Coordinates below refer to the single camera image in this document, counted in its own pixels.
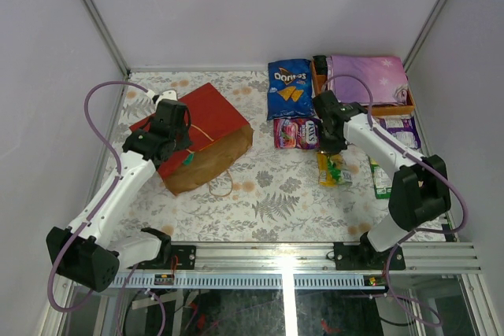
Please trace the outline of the purple Fox's berries candy bag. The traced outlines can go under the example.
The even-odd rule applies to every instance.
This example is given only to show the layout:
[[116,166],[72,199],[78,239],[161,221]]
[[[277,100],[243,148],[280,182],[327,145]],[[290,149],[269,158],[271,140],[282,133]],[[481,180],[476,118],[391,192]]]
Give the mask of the purple Fox's berries candy bag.
[[278,118],[273,122],[274,145],[277,149],[317,150],[320,147],[317,118]]

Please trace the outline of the red brown paper bag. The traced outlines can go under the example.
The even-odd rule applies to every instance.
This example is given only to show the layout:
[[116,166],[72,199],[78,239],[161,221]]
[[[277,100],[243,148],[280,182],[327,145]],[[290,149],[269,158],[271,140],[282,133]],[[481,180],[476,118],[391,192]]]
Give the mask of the red brown paper bag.
[[157,169],[174,195],[195,190],[226,172],[252,147],[254,135],[250,123],[211,83],[180,100],[191,116],[192,145]]

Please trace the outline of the blue Doritos chip bag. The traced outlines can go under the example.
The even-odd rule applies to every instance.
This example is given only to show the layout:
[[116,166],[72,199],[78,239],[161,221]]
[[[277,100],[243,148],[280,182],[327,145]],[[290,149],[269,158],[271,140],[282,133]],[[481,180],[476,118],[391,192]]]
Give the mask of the blue Doritos chip bag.
[[313,115],[310,61],[290,59],[268,64],[267,120]]

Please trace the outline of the small green yellow candy packet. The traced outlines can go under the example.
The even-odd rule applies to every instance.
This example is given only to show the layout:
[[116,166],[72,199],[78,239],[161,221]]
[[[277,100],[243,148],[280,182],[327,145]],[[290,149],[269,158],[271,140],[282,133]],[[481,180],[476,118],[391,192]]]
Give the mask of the small green yellow candy packet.
[[347,164],[340,154],[328,155],[328,174],[332,177],[335,185],[351,185],[353,176]]

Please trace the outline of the yellow snack packet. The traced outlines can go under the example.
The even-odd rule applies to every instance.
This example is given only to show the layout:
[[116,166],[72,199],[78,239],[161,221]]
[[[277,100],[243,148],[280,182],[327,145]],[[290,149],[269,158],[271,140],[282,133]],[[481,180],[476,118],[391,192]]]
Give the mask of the yellow snack packet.
[[326,187],[336,186],[336,181],[329,170],[329,160],[326,155],[317,153],[318,183]]

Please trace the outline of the purple snack packet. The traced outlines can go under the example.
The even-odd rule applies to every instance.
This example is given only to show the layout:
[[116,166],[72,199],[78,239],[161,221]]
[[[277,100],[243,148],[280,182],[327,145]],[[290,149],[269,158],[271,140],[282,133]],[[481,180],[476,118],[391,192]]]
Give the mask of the purple snack packet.
[[413,150],[421,149],[421,139],[412,116],[384,116],[377,121],[405,146]]

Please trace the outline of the green snack packet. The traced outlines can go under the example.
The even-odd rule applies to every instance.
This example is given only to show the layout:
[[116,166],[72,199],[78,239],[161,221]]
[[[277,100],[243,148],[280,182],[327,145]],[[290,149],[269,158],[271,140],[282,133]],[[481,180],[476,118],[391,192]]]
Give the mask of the green snack packet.
[[368,159],[375,197],[376,199],[388,199],[391,196],[392,181],[374,159],[371,157]]

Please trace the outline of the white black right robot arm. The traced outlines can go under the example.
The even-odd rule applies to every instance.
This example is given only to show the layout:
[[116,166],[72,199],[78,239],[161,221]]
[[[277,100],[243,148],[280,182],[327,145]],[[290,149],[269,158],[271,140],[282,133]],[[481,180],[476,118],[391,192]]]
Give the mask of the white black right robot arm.
[[426,157],[388,133],[358,103],[343,104],[331,91],[313,99],[321,120],[320,148],[340,153],[349,144],[362,149],[392,180],[389,214],[361,238],[359,259],[367,268],[378,268],[387,250],[412,230],[451,208],[447,168],[437,155]]

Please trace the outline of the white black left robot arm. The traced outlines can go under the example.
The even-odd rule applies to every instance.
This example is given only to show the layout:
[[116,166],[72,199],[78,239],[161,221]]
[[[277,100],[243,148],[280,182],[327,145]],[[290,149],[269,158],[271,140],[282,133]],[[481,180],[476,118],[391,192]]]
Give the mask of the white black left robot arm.
[[123,145],[120,170],[113,173],[86,208],[65,228],[53,227],[46,244],[54,272],[102,292],[118,271],[171,263],[171,238],[152,227],[135,237],[112,240],[113,229],[138,191],[174,153],[190,146],[191,116],[178,101],[161,99],[147,127],[133,131]]

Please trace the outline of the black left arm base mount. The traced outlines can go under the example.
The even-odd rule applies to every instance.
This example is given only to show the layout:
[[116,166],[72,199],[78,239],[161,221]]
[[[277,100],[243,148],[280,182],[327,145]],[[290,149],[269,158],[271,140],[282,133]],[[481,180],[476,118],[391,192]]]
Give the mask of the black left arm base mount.
[[171,245],[160,251],[153,260],[142,261],[138,269],[143,270],[194,270],[197,247],[193,245]]

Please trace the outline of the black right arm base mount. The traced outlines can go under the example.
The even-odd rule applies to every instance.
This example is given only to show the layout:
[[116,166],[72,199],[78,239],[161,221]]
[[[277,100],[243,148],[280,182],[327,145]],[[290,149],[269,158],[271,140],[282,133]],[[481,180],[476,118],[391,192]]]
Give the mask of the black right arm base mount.
[[372,247],[356,242],[334,242],[335,267],[339,271],[384,270],[391,249],[376,252]]

